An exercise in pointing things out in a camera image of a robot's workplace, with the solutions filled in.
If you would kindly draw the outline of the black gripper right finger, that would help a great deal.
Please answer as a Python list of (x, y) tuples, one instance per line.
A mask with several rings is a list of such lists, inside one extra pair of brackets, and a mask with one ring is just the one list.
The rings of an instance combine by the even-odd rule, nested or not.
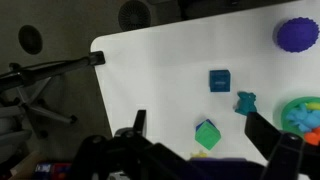
[(244, 132), (266, 160), (274, 158), (282, 134), (268, 120), (257, 112), (249, 112)]

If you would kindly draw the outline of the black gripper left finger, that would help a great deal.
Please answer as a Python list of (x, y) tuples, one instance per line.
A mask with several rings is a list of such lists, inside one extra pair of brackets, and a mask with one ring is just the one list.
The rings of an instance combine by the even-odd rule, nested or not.
[(142, 136), (146, 136), (146, 115), (146, 110), (138, 110), (133, 125), (133, 129)]

